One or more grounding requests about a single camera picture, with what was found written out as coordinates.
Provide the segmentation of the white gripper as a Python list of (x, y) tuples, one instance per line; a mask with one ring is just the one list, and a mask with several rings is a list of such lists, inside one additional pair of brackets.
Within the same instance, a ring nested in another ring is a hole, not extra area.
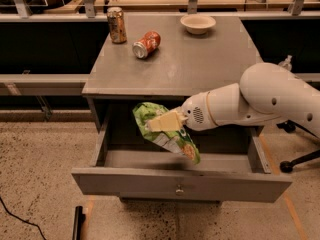
[(182, 105), (182, 112), (170, 110), (147, 122), (151, 132), (179, 131), (184, 123), (194, 131), (214, 129), (218, 126), (212, 114), (214, 92), (201, 92), (189, 97)]

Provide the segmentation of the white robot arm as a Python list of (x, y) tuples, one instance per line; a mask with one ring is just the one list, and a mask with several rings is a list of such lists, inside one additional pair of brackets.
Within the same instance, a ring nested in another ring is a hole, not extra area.
[(181, 106), (147, 122), (153, 132), (183, 126), (204, 131), (224, 125), (264, 126), (290, 120), (320, 136), (320, 93), (291, 71), (257, 63), (240, 81), (189, 97)]

